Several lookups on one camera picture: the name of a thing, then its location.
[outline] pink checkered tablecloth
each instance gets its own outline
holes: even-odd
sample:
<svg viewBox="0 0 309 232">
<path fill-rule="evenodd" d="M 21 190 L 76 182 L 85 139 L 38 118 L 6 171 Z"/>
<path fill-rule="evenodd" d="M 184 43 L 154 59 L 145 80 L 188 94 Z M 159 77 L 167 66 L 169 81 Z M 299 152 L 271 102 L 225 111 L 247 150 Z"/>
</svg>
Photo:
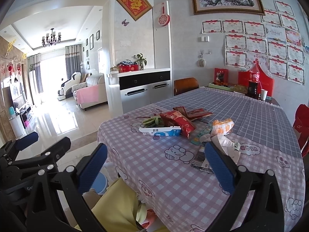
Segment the pink checkered tablecloth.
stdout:
<svg viewBox="0 0 309 232">
<path fill-rule="evenodd" d="M 98 141 L 108 147 L 108 161 L 134 191 L 153 208 L 171 232 L 204 232 L 228 199 L 214 174 L 190 166 L 198 146 L 180 137 L 152 137 L 139 132 L 146 116 L 169 110 L 155 104 L 101 124 Z M 195 121 L 197 135 L 206 124 Z M 227 136 L 246 147 L 238 165 L 252 172 L 275 172 L 285 209 L 285 231 L 301 217 L 305 197 L 302 159 L 282 153 L 236 134 Z M 183 156 L 167 156 L 179 148 Z M 253 197 L 251 191 L 233 228 L 242 224 Z"/>
</svg>

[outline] ceiling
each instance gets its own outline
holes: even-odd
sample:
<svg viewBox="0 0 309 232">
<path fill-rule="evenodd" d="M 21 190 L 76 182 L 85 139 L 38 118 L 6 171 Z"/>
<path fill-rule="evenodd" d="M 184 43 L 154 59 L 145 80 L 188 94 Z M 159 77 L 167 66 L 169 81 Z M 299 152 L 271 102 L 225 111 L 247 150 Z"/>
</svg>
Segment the ceiling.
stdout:
<svg viewBox="0 0 309 232">
<path fill-rule="evenodd" d="M 89 32 L 102 18 L 102 6 L 75 6 L 47 10 L 25 17 L 0 31 L 8 42 L 16 39 L 14 46 L 27 56 L 43 53 L 68 45 L 80 44 L 88 38 Z M 42 36 L 61 32 L 61 43 L 42 46 Z"/>
</svg>

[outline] paper cup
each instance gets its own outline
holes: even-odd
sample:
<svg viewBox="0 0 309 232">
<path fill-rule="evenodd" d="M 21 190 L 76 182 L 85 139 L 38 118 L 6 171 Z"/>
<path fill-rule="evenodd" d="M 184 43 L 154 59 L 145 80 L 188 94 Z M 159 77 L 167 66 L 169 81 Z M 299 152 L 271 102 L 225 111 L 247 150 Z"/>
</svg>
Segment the paper cup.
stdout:
<svg viewBox="0 0 309 232">
<path fill-rule="evenodd" d="M 268 91 L 261 89 L 261 100 L 265 101 Z"/>
</svg>

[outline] cabinet handle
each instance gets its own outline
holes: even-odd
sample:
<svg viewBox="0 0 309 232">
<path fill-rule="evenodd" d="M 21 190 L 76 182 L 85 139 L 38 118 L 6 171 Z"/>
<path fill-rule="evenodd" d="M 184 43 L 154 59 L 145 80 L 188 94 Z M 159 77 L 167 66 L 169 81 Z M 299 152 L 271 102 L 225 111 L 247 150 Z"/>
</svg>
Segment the cabinet handle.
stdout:
<svg viewBox="0 0 309 232">
<path fill-rule="evenodd" d="M 161 85 L 156 85 L 155 87 L 153 87 L 153 89 L 159 89 L 159 88 L 162 88 L 162 87 L 166 87 L 168 86 L 169 84 L 161 84 Z"/>
<path fill-rule="evenodd" d="M 128 92 L 127 94 L 125 94 L 125 96 L 131 96 L 131 95 L 134 95 L 134 94 L 142 93 L 142 92 L 147 91 L 147 90 L 148 89 L 134 90 L 134 91 Z"/>
</svg>

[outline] gray curtain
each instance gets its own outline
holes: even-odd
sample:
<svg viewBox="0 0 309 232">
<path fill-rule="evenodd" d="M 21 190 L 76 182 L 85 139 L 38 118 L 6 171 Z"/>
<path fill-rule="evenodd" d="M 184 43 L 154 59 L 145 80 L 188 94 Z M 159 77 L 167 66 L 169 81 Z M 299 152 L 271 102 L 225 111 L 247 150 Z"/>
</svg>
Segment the gray curtain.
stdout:
<svg viewBox="0 0 309 232">
<path fill-rule="evenodd" d="M 41 54 L 32 55 L 31 57 L 28 57 L 28 66 L 33 67 L 36 71 L 36 77 L 37 77 L 37 85 L 38 85 L 38 93 L 43 93 L 43 85 L 42 85 L 42 78 L 41 78 Z"/>
<path fill-rule="evenodd" d="M 82 62 L 81 56 L 81 44 L 66 46 L 65 47 L 65 63 L 66 63 L 66 74 L 68 80 L 71 79 L 74 72 L 81 72 L 80 64 Z"/>
</svg>

